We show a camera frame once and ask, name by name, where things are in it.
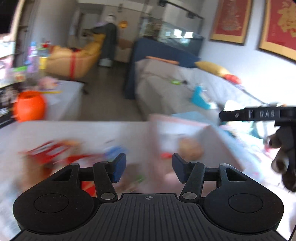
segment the framed picture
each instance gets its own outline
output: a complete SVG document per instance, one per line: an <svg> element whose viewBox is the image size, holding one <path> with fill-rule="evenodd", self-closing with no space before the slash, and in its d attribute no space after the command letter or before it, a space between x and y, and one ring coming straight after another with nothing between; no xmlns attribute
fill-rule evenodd
<svg viewBox="0 0 296 241"><path fill-rule="evenodd" d="M212 30L212 40L244 44L252 0L220 0Z"/></svg>
<svg viewBox="0 0 296 241"><path fill-rule="evenodd" d="M295 13L296 4L293 0L266 0L259 48L296 60Z"/></svg>

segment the orange pillow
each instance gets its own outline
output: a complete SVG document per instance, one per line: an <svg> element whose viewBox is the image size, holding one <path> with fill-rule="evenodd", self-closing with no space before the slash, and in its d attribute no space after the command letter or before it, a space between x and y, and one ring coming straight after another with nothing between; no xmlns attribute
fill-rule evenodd
<svg viewBox="0 0 296 241"><path fill-rule="evenodd" d="M168 60L168 59L157 58L157 57L152 57L152 56L146 56L146 58L159 60L159 61L166 62L166 63L169 63L169 64L179 65L179 62L178 61L174 61L174 60Z"/></svg>
<svg viewBox="0 0 296 241"><path fill-rule="evenodd" d="M224 75L223 78L225 80L232 82L235 85L240 85L242 83L242 80L240 78L238 78L237 76L232 75L232 74L226 74L226 75Z"/></svg>

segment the brown round object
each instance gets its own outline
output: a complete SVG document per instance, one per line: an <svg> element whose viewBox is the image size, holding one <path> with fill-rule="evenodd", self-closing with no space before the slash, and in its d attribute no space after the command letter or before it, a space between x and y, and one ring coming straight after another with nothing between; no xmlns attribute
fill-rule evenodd
<svg viewBox="0 0 296 241"><path fill-rule="evenodd" d="M195 161L203 156L203 147L193 138L183 138L179 141L179 155L187 162Z"/></svg>

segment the floor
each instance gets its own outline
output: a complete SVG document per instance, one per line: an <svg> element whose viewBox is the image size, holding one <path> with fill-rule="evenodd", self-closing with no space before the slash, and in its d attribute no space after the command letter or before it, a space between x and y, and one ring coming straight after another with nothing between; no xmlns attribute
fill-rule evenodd
<svg viewBox="0 0 296 241"><path fill-rule="evenodd" d="M123 96L127 65L115 62L112 68L94 66L81 79L87 82L80 121L143 121L135 100Z"/></svg>

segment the orange round container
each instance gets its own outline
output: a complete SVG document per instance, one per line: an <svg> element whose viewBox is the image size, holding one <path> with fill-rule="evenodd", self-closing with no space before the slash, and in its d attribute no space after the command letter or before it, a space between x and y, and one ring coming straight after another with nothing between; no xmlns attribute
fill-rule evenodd
<svg viewBox="0 0 296 241"><path fill-rule="evenodd" d="M13 111L19 122L43 120L46 102L39 92L25 91L19 94Z"/></svg>

